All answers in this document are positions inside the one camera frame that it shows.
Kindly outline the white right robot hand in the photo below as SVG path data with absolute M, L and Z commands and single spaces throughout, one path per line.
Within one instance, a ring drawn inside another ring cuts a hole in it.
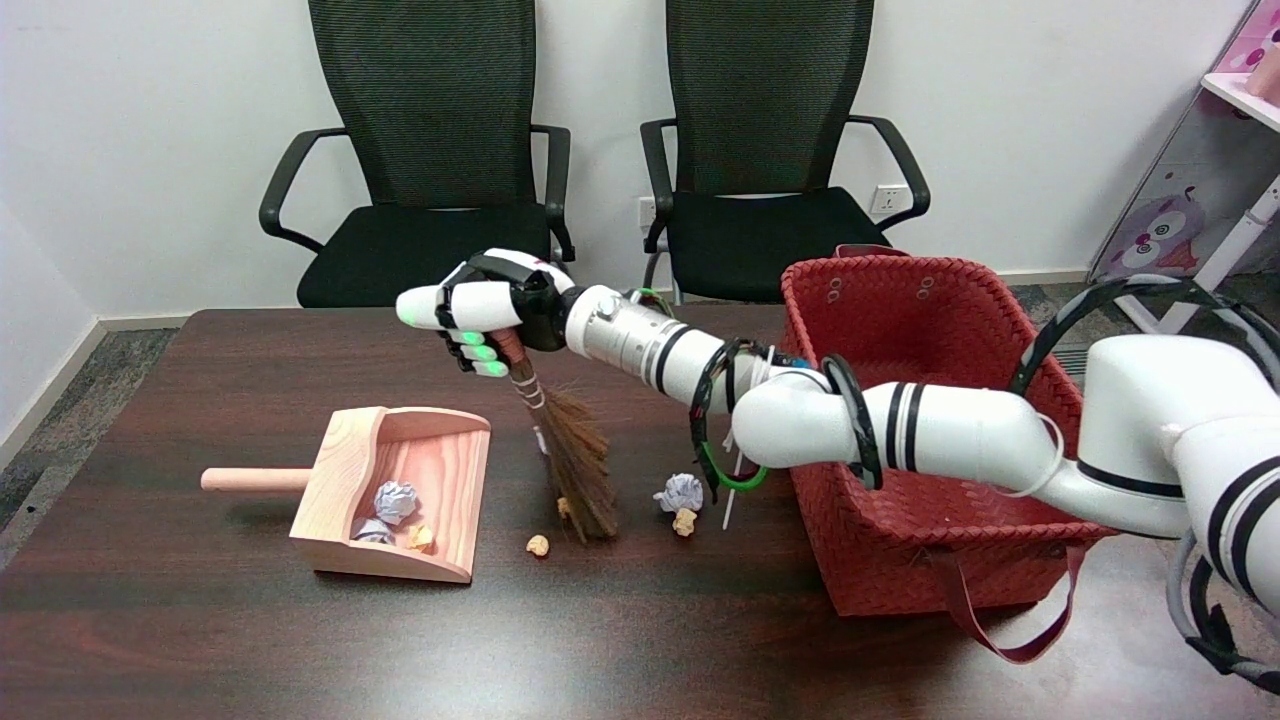
M 556 264 L 531 254 L 489 249 L 461 263 L 435 284 L 406 290 L 396 315 L 412 328 L 431 331 L 460 369 L 503 378 L 515 365 L 495 333 L 512 331 L 525 348 L 564 348 L 564 323 L 584 287 Z

